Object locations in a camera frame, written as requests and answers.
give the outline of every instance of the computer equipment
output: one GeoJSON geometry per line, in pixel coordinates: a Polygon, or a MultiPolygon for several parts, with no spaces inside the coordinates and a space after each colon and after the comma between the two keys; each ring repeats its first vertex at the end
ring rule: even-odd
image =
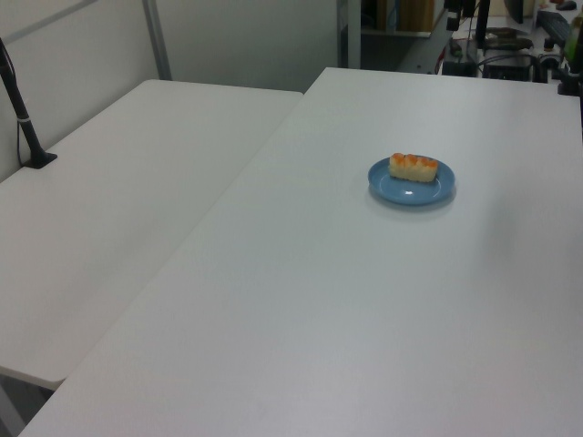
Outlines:
{"type": "Polygon", "coordinates": [[[567,0],[560,5],[555,6],[555,8],[558,11],[572,11],[573,9],[577,9],[577,3],[575,3],[573,0],[567,0]]]}
{"type": "Polygon", "coordinates": [[[510,50],[516,52],[517,50],[532,47],[532,41],[527,38],[492,38],[487,39],[484,43],[484,49],[486,50],[510,50]]]}
{"type": "Polygon", "coordinates": [[[538,11],[537,25],[545,29],[558,46],[565,47],[571,28],[563,15],[557,12],[538,11]]]}
{"type": "Polygon", "coordinates": [[[507,51],[498,53],[501,59],[484,64],[483,78],[530,82],[532,62],[529,57],[513,56],[513,52],[507,51]]]}

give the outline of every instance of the bread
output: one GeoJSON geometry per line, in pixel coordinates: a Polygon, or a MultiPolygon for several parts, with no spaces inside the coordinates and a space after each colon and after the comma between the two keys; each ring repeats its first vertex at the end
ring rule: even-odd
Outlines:
{"type": "Polygon", "coordinates": [[[416,155],[394,153],[389,159],[389,174],[393,178],[414,182],[432,182],[437,173],[436,160],[416,155]]]}

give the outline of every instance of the desk lamp arm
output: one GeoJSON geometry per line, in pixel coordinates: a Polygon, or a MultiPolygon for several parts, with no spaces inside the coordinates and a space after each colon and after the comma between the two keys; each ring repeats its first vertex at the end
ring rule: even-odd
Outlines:
{"type": "Polygon", "coordinates": [[[42,168],[49,162],[56,159],[56,155],[53,153],[47,153],[40,147],[38,142],[38,137],[36,136],[35,129],[33,128],[33,123],[30,121],[28,116],[28,111],[26,110],[25,102],[20,95],[18,86],[16,85],[15,73],[12,70],[10,60],[8,57],[8,52],[6,47],[0,38],[0,76],[2,76],[2,81],[6,88],[6,92],[10,97],[12,106],[16,113],[16,118],[18,124],[22,128],[25,134],[26,142],[30,148],[30,161],[27,161],[24,166],[30,168],[42,168]]]}

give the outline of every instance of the floor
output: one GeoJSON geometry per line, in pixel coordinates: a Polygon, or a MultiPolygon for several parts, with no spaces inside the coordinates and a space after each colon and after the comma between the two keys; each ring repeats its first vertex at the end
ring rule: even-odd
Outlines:
{"type": "MultiPolygon", "coordinates": [[[[362,69],[434,74],[435,63],[451,32],[445,30],[445,15],[428,38],[397,36],[362,36],[362,69]]],[[[346,65],[346,34],[342,36],[341,65],[346,65]]],[[[24,423],[32,420],[45,404],[51,391],[11,378],[0,377],[0,385],[14,404],[24,423]]],[[[0,437],[15,437],[0,421],[0,437]]]]}

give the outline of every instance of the table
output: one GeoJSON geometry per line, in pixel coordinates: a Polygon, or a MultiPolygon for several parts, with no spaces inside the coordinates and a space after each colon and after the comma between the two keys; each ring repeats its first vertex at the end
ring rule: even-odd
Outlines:
{"type": "Polygon", "coordinates": [[[327,69],[22,436],[581,435],[582,189],[552,86],[327,69]]]}
{"type": "Polygon", "coordinates": [[[148,81],[0,184],[0,372],[55,389],[301,96],[148,81]]]}

